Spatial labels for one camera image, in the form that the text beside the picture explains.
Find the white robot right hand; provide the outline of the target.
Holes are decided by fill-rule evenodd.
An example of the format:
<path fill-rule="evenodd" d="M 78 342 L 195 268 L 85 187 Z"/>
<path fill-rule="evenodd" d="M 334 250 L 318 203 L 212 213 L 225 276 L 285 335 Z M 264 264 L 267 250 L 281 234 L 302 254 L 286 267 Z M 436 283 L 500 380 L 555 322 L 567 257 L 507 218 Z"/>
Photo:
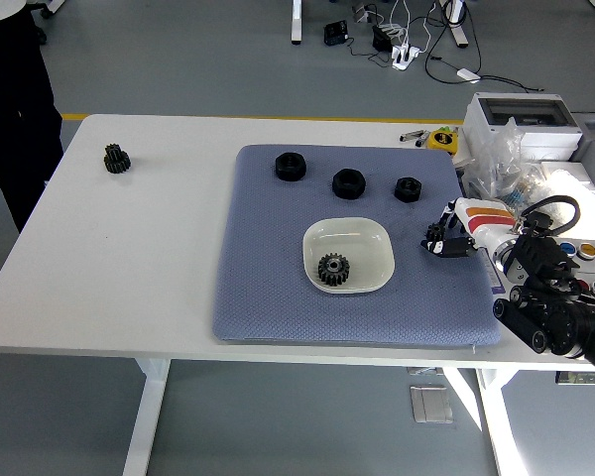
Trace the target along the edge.
<path fill-rule="evenodd" d="M 479 249 L 502 258 L 516 244 L 515 225 L 516 218 L 503 202 L 459 197 L 427 227 L 420 245 L 440 258 L 469 257 Z"/>

